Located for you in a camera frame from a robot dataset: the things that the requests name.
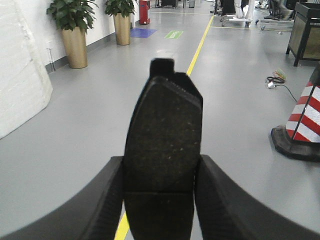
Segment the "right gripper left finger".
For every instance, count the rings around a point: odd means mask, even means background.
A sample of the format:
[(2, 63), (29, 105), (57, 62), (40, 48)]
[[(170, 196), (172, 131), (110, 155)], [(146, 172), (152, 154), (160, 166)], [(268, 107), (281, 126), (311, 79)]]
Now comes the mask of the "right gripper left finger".
[(123, 204), (123, 158), (113, 156), (75, 196), (4, 240), (112, 240)]

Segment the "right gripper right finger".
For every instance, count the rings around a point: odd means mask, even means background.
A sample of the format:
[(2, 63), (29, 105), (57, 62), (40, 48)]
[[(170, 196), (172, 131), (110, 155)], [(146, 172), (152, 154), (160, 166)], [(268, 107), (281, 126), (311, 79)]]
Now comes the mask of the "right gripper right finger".
[(309, 230), (256, 200), (208, 155), (195, 173), (195, 205), (205, 240), (318, 240)]

